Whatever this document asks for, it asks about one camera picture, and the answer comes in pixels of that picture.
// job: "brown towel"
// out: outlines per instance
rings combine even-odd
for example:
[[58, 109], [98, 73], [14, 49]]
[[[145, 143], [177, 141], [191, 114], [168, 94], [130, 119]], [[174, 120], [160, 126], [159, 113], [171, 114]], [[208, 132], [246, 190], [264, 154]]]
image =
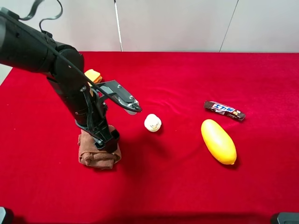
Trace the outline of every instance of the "brown towel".
[[[115, 128], [109, 125], [110, 132]], [[117, 150], [113, 153], [100, 151], [94, 145], [93, 137], [86, 131], [81, 130], [78, 138], [79, 162], [95, 168], [112, 169], [113, 164], [121, 159], [121, 151], [117, 144]]]

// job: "yellow lemon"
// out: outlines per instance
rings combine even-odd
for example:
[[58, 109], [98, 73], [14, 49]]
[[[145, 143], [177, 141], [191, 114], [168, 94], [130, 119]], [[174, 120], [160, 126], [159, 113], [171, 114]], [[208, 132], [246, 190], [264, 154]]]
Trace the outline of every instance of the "yellow lemon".
[[210, 153], [221, 163], [234, 164], [237, 159], [235, 145], [223, 128], [211, 119], [201, 125], [201, 134]]

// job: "chocolate bar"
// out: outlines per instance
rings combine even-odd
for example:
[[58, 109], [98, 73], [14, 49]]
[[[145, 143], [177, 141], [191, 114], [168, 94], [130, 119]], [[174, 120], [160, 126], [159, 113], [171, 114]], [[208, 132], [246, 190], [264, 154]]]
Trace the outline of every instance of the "chocolate bar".
[[220, 103], [217, 103], [214, 101], [206, 101], [204, 104], [204, 108], [214, 111], [216, 113], [222, 114], [222, 115], [227, 115], [227, 116], [237, 119], [239, 121], [242, 121], [245, 118], [245, 114], [242, 113], [241, 111], [236, 110], [235, 108], [233, 108], [231, 106], [220, 104]]

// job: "small white figurine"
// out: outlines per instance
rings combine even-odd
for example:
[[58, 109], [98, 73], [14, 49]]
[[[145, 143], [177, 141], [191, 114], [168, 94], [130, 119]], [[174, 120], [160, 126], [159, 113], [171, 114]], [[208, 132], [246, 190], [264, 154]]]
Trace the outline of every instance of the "small white figurine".
[[160, 118], [152, 113], [149, 114], [144, 121], [144, 126], [150, 132], [158, 131], [160, 129], [161, 125], [162, 125], [162, 122], [161, 122]]

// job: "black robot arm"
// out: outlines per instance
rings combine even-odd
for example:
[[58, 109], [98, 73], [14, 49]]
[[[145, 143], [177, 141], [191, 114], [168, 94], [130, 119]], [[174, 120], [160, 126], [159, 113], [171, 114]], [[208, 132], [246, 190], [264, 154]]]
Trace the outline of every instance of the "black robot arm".
[[19, 15], [1, 8], [0, 63], [45, 74], [76, 124], [93, 136], [96, 147], [114, 152], [119, 133], [109, 132], [104, 101], [109, 98], [131, 114], [141, 112], [138, 101], [116, 81], [94, 84], [84, 75], [84, 58], [75, 48], [18, 20]]

